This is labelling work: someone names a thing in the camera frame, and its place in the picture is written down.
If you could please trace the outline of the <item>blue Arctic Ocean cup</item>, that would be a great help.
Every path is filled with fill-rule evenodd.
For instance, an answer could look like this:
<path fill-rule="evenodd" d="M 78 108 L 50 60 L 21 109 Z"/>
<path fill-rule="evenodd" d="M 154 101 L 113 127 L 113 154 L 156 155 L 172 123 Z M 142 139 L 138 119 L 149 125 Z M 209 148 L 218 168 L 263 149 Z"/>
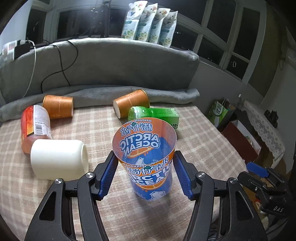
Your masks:
<path fill-rule="evenodd" d="M 156 201 L 170 192 L 176 144 L 175 129 L 159 118 L 130 120 L 115 133 L 114 154 L 142 199 Z"/>

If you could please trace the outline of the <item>white plastic cup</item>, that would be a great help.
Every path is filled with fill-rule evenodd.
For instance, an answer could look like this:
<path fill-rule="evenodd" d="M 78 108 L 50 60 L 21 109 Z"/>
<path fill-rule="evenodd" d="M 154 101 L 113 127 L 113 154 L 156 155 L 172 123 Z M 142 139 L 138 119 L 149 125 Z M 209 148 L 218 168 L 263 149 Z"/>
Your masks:
<path fill-rule="evenodd" d="M 36 140 L 30 160 L 40 179 L 70 181 L 89 172 L 87 148 L 80 140 Z"/>

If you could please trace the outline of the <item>red orange labelled cup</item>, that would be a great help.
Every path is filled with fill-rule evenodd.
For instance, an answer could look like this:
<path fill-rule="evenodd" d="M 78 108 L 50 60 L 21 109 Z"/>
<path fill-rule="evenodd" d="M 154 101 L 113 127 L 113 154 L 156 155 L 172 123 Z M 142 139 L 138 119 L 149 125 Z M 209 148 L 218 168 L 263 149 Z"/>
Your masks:
<path fill-rule="evenodd" d="M 21 116 L 21 146 L 25 155 L 30 156 L 35 140 L 51 139 L 49 114 L 43 106 L 31 105 Z"/>

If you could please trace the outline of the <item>green plastic cup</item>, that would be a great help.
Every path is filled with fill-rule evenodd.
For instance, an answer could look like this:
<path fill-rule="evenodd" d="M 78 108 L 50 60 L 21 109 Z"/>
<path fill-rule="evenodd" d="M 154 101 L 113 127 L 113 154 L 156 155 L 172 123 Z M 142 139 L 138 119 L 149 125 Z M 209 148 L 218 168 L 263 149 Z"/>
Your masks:
<path fill-rule="evenodd" d="M 127 119 L 131 121 L 138 118 L 158 118 L 169 123 L 175 130 L 179 126 L 179 114 L 174 108 L 145 108 L 134 106 L 129 110 Z"/>

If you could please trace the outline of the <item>orange paper cup left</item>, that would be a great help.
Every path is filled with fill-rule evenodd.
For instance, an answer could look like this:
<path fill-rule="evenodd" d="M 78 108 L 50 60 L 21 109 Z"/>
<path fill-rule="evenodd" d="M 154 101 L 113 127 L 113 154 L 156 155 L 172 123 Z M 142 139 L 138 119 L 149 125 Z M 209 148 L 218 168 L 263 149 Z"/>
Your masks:
<path fill-rule="evenodd" d="M 74 98 L 46 95 L 43 99 L 43 107 L 48 112 L 51 120 L 71 118 L 74 111 Z"/>

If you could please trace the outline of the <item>orange paper cup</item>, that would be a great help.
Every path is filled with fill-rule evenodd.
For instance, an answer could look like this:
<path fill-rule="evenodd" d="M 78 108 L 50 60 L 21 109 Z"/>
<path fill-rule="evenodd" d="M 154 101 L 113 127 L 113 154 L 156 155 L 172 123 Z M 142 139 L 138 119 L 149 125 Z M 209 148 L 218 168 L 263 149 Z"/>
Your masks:
<path fill-rule="evenodd" d="M 51 120 L 71 118 L 74 111 L 74 98 L 46 95 L 43 99 L 43 107 L 48 112 Z"/>
<path fill-rule="evenodd" d="M 119 119 L 126 118 L 134 106 L 150 107 L 149 97 L 144 90 L 138 89 L 113 101 L 113 109 Z"/>

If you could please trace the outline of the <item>orange paper cup right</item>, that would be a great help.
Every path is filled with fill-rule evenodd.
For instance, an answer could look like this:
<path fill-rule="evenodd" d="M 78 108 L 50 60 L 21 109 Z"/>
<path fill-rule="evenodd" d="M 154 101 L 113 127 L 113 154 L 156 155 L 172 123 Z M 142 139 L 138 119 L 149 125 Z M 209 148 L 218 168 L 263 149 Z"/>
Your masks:
<path fill-rule="evenodd" d="M 113 101 L 113 109 L 119 119 L 126 118 L 134 106 L 150 107 L 149 97 L 144 90 L 138 89 Z"/>

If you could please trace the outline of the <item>red cardboard box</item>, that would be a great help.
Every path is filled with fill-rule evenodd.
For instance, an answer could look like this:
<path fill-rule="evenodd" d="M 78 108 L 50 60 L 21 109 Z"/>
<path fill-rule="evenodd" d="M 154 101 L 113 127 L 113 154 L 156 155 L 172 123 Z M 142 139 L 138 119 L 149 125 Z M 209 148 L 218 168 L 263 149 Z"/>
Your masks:
<path fill-rule="evenodd" d="M 254 162 L 259 156 L 261 145 L 239 120 L 231 121 L 222 134 L 246 164 Z"/>

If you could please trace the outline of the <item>lace covered side table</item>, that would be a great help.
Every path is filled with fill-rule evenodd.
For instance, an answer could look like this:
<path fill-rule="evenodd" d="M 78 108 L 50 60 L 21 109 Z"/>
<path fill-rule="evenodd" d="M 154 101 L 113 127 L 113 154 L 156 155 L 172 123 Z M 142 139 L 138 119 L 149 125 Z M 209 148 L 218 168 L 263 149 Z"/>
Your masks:
<path fill-rule="evenodd" d="M 248 119 L 273 155 L 272 168 L 275 168 L 285 154 L 285 144 L 278 130 L 264 115 L 264 111 L 254 103 L 243 100 L 241 110 L 245 110 Z"/>

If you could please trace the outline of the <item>plaid beige seat cover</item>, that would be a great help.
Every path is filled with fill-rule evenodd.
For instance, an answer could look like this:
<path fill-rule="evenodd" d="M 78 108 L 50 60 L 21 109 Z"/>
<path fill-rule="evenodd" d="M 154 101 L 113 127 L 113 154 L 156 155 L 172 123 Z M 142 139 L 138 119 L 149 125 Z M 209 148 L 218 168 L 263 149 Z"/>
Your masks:
<path fill-rule="evenodd" d="M 194 105 L 177 105 L 177 150 L 195 167 L 215 179 L 237 177 L 245 163 L 232 145 Z M 115 132 L 123 124 L 112 106 L 79 108 L 70 119 L 51 122 L 54 139 L 81 140 L 87 147 L 89 168 L 106 160 Z M 51 181 L 34 174 L 21 148 L 19 120 L 1 126 L 1 215 L 20 240 Z M 140 198 L 123 168 L 118 166 L 108 195 L 98 203 L 110 240 L 182 240 L 194 203 L 184 196 L 177 176 L 168 195 L 156 201 Z"/>

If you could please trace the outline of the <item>green paper shopping bag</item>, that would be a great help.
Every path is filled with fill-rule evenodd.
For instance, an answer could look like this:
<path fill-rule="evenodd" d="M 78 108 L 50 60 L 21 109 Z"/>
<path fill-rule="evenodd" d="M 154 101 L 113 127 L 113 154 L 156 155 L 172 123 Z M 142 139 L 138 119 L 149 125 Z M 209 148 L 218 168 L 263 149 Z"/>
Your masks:
<path fill-rule="evenodd" d="M 216 128 L 220 128 L 230 120 L 235 110 L 227 99 L 215 100 L 206 117 Z"/>

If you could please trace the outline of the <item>grey sofa backrest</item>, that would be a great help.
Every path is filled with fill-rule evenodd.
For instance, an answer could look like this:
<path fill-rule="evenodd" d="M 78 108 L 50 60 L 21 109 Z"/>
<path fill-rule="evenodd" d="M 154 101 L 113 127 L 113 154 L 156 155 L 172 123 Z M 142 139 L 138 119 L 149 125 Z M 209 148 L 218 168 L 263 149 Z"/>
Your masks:
<path fill-rule="evenodd" d="M 85 38 L 57 42 L 1 61 L 1 100 L 57 88 L 118 85 L 159 90 L 189 87 L 199 56 L 161 45 L 120 38 Z"/>

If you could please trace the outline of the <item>white green pouch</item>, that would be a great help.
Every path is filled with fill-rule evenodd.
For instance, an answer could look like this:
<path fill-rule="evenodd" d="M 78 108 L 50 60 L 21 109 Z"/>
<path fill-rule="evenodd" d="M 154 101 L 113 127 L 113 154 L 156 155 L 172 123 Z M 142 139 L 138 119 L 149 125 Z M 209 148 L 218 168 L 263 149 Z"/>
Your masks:
<path fill-rule="evenodd" d="M 158 44 L 159 35 L 164 19 L 170 12 L 170 8 L 159 8 L 157 9 L 156 15 L 152 21 L 151 29 L 149 32 L 148 42 Z"/>
<path fill-rule="evenodd" d="M 145 7 L 137 27 L 136 40 L 147 42 L 152 21 L 156 15 L 158 3 L 149 4 Z"/>
<path fill-rule="evenodd" d="M 159 44 L 170 48 L 177 25 L 178 11 L 169 12 L 164 18 L 159 34 Z"/>
<path fill-rule="evenodd" d="M 124 39 L 134 40 L 137 33 L 137 27 L 140 17 L 147 5 L 147 1 L 135 1 L 129 4 L 129 10 L 125 17 L 125 23 L 121 37 Z"/>

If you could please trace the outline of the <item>black power adapter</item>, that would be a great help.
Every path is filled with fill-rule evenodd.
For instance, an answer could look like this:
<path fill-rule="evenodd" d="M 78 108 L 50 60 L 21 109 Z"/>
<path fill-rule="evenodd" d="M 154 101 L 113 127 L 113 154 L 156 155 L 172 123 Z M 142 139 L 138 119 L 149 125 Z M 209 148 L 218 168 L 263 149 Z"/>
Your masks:
<path fill-rule="evenodd" d="M 14 60 L 22 56 L 23 54 L 26 54 L 27 52 L 30 52 L 31 46 L 29 42 L 26 41 L 17 41 L 16 46 L 14 48 Z"/>

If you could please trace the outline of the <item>white power strip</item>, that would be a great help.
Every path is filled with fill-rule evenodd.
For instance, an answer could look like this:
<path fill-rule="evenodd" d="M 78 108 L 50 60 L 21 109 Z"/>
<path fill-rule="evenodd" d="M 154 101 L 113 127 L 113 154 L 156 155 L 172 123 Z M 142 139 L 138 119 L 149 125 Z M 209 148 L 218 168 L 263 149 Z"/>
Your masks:
<path fill-rule="evenodd" d="M 1 55 L 3 61 L 13 61 L 20 57 L 20 45 L 24 44 L 24 40 L 15 40 L 4 44 Z"/>

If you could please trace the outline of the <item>black tripod stand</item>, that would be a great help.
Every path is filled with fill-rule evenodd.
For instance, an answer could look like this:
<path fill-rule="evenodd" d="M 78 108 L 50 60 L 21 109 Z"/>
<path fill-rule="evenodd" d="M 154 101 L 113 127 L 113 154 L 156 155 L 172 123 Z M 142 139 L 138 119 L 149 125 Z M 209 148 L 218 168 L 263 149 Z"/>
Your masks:
<path fill-rule="evenodd" d="M 110 29 L 110 12 L 111 1 L 102 1 L 99 6 L 96 1 L 95 7 L 91 9 L 93 20 L 90 25 L 88 37 L 91 38 L 96 28 L 99 28 L 99 34 L 101 38 L 109 37 Z"/>

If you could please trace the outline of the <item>white window frame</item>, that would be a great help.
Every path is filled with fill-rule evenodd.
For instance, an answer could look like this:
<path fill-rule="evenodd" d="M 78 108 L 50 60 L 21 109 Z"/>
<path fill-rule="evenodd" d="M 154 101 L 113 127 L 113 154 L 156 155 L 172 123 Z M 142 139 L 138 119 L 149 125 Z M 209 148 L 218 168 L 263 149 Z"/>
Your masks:
<path fill-rule="evenodd" d="M 111 1 L 110 37 L 121 37 L 129 4 Z M 170 48 L 193 51 L 204 63 L 248 83 L 265 36 L 265 1 L 147 1 L 178 11 Z M 25 38 L 36 44 L 88 37 L 96 1 L 30 1 Z"/>

